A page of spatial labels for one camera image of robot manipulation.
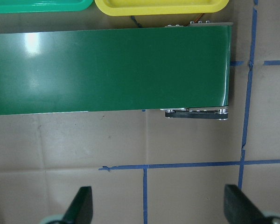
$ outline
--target floor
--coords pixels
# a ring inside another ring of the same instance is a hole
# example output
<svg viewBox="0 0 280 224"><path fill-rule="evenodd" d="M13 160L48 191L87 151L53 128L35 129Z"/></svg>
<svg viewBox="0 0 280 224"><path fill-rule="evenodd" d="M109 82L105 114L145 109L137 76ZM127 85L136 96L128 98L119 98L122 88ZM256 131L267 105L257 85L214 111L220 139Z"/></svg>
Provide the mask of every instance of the floor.
<svg viewBox="0 0 280 224"><path fill-rule="evenodd" d="M196 17L136 19L161 27ZM93 224L225 224L226 183L280 213L280 0L230 0L202 20L234 23L229 119L166 119L159 110L0 116L0 224L62 214L86 185ZM95 4L0 14L0 33L135 27Z"/></svg>

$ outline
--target plastic tray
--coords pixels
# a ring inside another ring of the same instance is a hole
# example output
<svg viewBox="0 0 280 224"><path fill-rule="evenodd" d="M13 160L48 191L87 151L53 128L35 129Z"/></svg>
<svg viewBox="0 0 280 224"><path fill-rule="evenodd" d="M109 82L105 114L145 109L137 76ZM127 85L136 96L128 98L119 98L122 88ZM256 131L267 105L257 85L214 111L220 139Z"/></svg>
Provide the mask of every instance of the plastic tray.
<svg viewBox="0 0 280 224"><path fill-rule="evenodd" d="M107 15L153 15L213 13L224 8L229 0L95 0Z"/></svg>
<svg viewBox="0 0 280 224"><path fill-rule="evenodd" d="M0 13L80 11L93 0L0 0Z"/></svg>

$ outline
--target black object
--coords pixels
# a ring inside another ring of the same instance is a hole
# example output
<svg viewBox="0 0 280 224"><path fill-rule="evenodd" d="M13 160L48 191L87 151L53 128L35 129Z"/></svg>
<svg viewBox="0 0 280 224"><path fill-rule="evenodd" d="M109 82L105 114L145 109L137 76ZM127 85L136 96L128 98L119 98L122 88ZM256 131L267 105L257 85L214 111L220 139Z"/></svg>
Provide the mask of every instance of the black object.
<svg viewBox="0 0 280 224"><path fill-rule="evenodd" d="M280 224L280 217L265 217L236 185L225 185L224 214L230 224Z"/></svg>
<svg viewBox="0 0 280 224"><path fill-rule="evenodd" d="M62 220L52 221L47 224L90 224L92 215L91 187L81 187Z"/></svg>
<svg viewBox="0 0 280 224"><path fill-rule="evenodd" d="M215 111L174 111L165 112L166 118L228 119L227 113Z"/></svg>

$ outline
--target green plastic bin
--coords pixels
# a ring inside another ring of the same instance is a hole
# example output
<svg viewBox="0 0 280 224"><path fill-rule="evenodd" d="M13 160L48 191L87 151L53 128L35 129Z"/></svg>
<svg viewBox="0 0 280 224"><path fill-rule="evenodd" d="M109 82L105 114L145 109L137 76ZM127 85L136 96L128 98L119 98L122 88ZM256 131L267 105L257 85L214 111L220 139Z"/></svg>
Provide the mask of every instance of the green plastic bin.
<svg viewBox="0 0 280 224"><path fill-rule="evenodd" d="M0 0L0 13L81 11L93 0Z"/></svg>

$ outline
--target yellow tray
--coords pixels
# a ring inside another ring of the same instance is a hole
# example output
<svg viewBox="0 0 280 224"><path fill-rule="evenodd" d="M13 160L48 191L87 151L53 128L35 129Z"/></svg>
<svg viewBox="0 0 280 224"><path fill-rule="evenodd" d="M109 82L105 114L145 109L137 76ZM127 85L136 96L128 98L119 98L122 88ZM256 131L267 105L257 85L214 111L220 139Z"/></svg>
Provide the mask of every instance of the yellow tray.
<svg viewBox="0 0 280 224"><path fill-rule="evenodd" d="M95 0L107 15L153 15L213 13L224 8L229 0Z"/></svg>

